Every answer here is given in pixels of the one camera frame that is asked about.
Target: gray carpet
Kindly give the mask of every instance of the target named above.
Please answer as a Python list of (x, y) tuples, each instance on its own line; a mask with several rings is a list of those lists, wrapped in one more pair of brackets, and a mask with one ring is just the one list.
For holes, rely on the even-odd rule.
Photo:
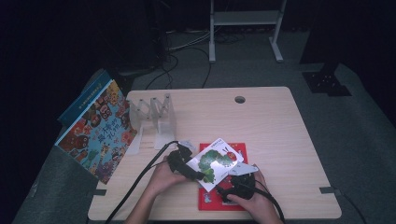
[[(344, 65), (335, 74), (352, 96), (311, 93), (302, 72), (318, 71), (321, 64), (299, 64), (308, 35), (308, 32), (280, 33), (278, 45), (283, 63), (275, 60), (268, 43), (269, 34), (225, 36), (242, 40), (216, 45), (217, 61), (210, 65), (205, 88), (290, 88), (330, 183), (359, 207), (367, 223), (394, 223), (396, 130), (363, 88), (359, 77)], [(169, 43), (175, 47), (196, 37), (173, 34), (169, 35)], [(208, 49), (207, 42), (193, 47), (206, 52)], [(148, 88), (202, 88), (209, 63), (198, 49), (173, 53), (178, 62), (169, 72), (171, 85), (170, 77), (164, 75)], [(175, 63), (176, 59), (170, 57), (164, 68), (170, 69)], [(161, 73), (163, 70), (157, 69), (136, 78), (132, 90), (144, 90)], [(96, 179), (54, 148), (14, 223), (85, 223), (96, 184)], [(287, 220), (287, 223), (363, 223), (346, 197), (337, 199), (343, 215), (336, 220)]]

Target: children's book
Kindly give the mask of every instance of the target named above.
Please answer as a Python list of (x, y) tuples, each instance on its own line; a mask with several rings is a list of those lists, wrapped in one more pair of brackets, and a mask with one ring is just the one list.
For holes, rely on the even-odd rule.
[(239, 161), (243, 160), (244, 158), (239, 153), (219, 138), (188, 161), (187, 165), (205, 174), (204, 179), (198, 182), (209, 192)]
[(71, 118), (75, 120), (55, 146), (106, 184), (137, 133), (129, 120), (129, 104), (107, 71), (102, 71), (59, 120), (67, 125)]
[[(244, 163), (248, 163), (248, 156), (245, 143), (230, 143), (230, 147), (232, 147), (239, 155), (244, 158)], [(202, 143), (200, 144), (200, 151), (203, 151), (207, 148), (209, 144)], [(229, 189), (232, 184), (230, 183), (231, 176), (227, 175), (224, 179), (222, 179), (218, 185), (223, 189)], [(245, 209), (240, 205), (229, 202), (224, 203), (221, 199), (221, 195), (215, 189), (211, 191), (206, 191), (205, 188), (198, 188), (198, 209), (202, 211), (244, 211)]]

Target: hand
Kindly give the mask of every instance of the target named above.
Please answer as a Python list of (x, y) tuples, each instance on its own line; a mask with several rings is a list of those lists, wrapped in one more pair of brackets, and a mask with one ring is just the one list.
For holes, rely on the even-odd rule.
[(166, 159), (167, 156), (164, 156), (163, 162), (155, 167), (154, 173), (146, 187), (146, 190), (149, 190), (154, 196), (158, 196), (175, 184), (187, 180), (184, 175), (174, 174)]
[[(265, 178), (260, 170), (254, 173), (254, 178), (256, 179), (256, 188), (267, 191), (268, 188), (265, 184)], [(253, 197), (251, 197), (249, 200), (232, 194), (229, 194), (227, 198), (244, 207), (250, 213), (253, 219), (261, 224), (282, 223), (276, 214), (274, 205), (259, 193), (254, 193)]]

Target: red book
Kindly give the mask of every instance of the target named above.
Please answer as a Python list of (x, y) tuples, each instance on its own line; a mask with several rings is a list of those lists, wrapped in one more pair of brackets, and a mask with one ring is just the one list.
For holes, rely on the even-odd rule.
[[(200, 151), (204, 150), (210, 144), (202, 143), (199, 146)], [(248, 155), (245, 143), (229, 143), (229, 145), (235, 149), (239, 154), (244, 157), (244, 163), (248, 164)], [(230, 176), (227, 175), (219, 186), (228, 189), (232, 186), (230, 183)], [(224, 203), (221, 196), (218, 194), (216, 189), (207, 192), (202, 186), (198, 189), (198, 209), (202, 211), (245, 211), (243, 207), (235, 203)]]

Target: wooden table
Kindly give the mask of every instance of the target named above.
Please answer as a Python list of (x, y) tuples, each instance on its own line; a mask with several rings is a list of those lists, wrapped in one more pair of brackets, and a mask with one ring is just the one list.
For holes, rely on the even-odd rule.
[[(339, 218), (341, 209), (329, 187), (318, 154), (304, 126), (297, 105), (286, 87), (132, 91), (134, 102), (171, 93), (177, 118), (177, 140), (196, 147), (217, 138), (243, 142), (250, 164), (262, 170), (268, 188), (279, 202), (285, 218)], [(238, 104), (235, 97), (246, 99)], [(136, 177), (158, 152), (153, 149), (154, 128), (145, 130), (136, 155), (125, 156), (107, 185), (105, 196), (94, 196), (91, 220), (106, 220)], [(113, 219), (123, 220), (132, 211), (152, 174), (151, 169)], [(247, 212), (198, 210), (198, 183), (182, 183), (160, 195), (150, 220), (251, 219)]]

